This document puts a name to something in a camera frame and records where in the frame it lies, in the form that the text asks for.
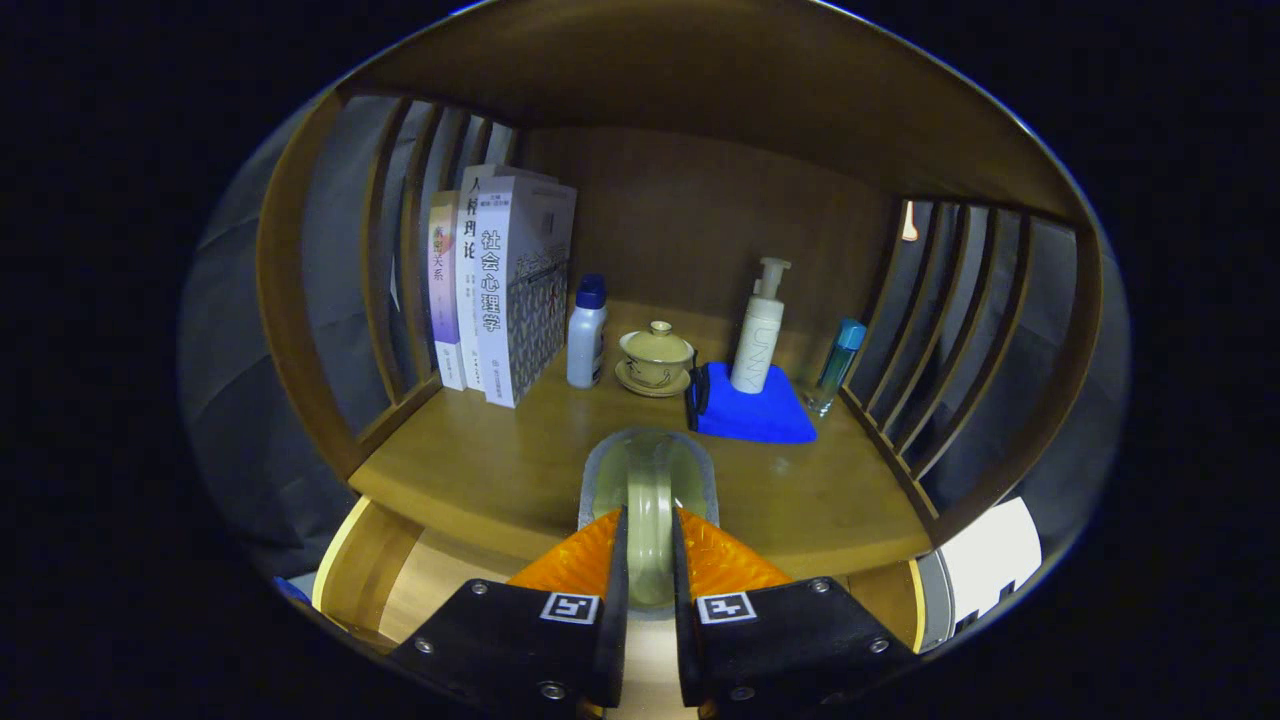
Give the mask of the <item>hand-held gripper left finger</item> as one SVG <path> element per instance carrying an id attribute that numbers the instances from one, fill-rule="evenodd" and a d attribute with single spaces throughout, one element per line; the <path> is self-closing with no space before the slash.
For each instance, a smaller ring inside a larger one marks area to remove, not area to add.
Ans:
<path id="1" fill-rule="evenodd" d="M 628 510 L 611 512 L 600 593 L 466 580 L 389 660 L 492 717 L 596 719 L 620 706 Z"/>

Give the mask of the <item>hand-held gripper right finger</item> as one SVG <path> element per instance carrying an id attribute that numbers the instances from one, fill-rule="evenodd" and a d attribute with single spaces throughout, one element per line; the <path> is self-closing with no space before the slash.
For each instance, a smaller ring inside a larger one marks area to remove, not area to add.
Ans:
<path id="1" fill-rule="evenodd" d="M 792 717 L 851 703 L 920 666 L 920 655 L 832 577 L 696 592 L 704 562 L 695 539 L 705 525 L 673 511 L 678 688 L 700 719 Z"/>

